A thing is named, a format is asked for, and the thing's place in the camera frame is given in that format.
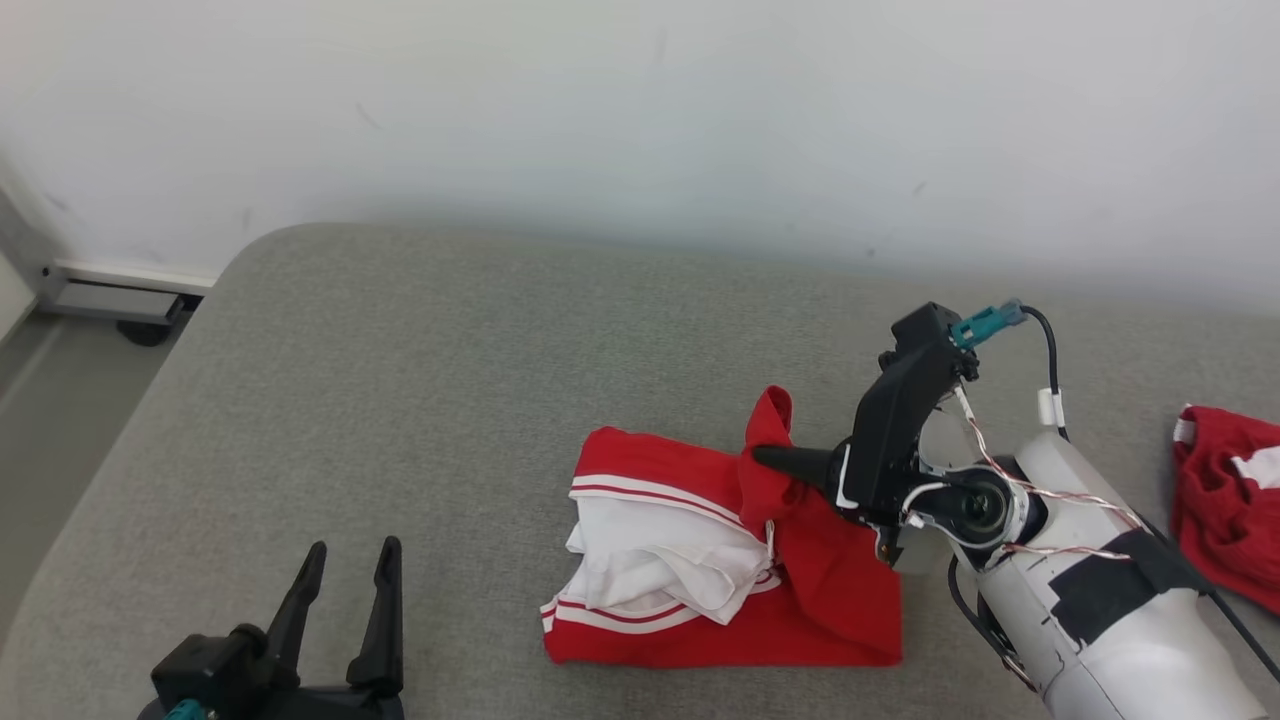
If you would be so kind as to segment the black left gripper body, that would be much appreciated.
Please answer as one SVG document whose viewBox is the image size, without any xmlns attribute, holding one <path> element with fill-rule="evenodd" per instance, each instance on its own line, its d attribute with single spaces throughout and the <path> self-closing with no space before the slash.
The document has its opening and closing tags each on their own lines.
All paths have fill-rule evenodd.
<svg viewBox="0 0 1280 720">
<path fill-rule="evenodd" d="M 147 703 L 140 719 L 406 719 L 397 697 L 374 697 L 348 685 L 302 685 L 270 691 L 268 684 L 202 684 L 182 696 L 198 702 L 198 712 L 168 707 L 161 700 Z"/>
</svg>

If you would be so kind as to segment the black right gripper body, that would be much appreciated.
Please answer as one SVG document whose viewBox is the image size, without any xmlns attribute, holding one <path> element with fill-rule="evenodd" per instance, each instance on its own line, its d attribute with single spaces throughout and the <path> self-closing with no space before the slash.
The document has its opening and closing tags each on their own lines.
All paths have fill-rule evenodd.
<svg viewBox="0 0 1280 720">
<path fill-rule="evenodd" d="M 881 375 L 863 395 L 838 469 L 838 511 L 863 525 L 899 523 L 902 501 L 927 483 L 918 468 L 925 421 L 963 380 L 977 378 L 973 351 L 948 341 L 909 348 L 900 342 L 879 356 Z"/>
</svg>

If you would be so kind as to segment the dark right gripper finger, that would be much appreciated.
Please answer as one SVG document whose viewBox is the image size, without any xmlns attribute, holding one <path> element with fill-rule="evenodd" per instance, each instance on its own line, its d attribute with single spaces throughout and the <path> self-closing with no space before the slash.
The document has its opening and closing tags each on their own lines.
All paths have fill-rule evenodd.
<svg viewBox="0 0 1280 720">
<path fill-rule="evenodd" d="M 801 448 L 760 445 L 751 450 L 755 462 L 818 489 L 826 498 L 845 498 L 850 445 L 836 448 Z"/>
</svg>

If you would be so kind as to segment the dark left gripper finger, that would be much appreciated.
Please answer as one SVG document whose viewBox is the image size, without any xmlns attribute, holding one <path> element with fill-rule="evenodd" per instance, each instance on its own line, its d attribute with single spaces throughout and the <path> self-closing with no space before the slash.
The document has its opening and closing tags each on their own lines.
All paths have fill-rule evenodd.
<svg viewBox="0 0 1280 720">
<path fill-rule="evenodd" d="M 268 628 L 264 660 L 269 670 L 270 691 L 293 691 L 300 687 L 300 650 L 310 606 L 320 592 L 325 562 L 326 544 L 317 541 L 311 544 Z"/>
<path fill-rule="evenodd" d="M 404 687 L 403 587 L 401 539 L 388 536 L 372 575 L 375 598 L 360 652 L 346 680 L 353 691 L 397 697 Z"/>
</svg>

